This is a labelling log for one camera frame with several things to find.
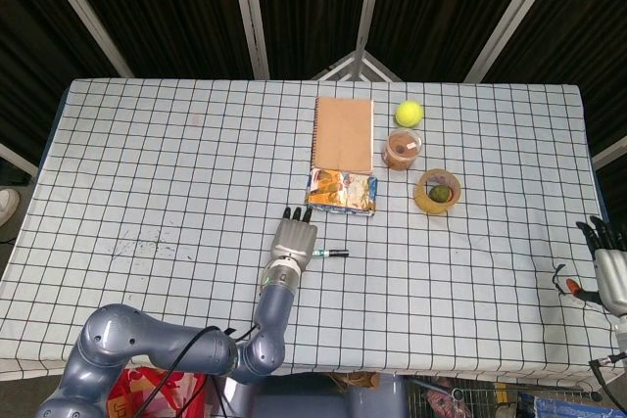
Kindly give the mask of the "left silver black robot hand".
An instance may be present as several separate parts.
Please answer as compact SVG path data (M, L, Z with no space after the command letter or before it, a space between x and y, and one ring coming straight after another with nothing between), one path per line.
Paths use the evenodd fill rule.
M289 259L305 271L314 252L317 227L311 224L312 208L286 208L270 247L270 259Z

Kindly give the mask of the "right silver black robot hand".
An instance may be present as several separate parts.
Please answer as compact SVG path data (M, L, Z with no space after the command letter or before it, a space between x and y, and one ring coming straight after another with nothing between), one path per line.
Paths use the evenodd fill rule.
M597 279L598 289L587 291L574 279L566 280L570 294L583 302L602 306L611 315L626 316L626 225L620 228L591 216L591 227L587 222L577 221L583 233Z

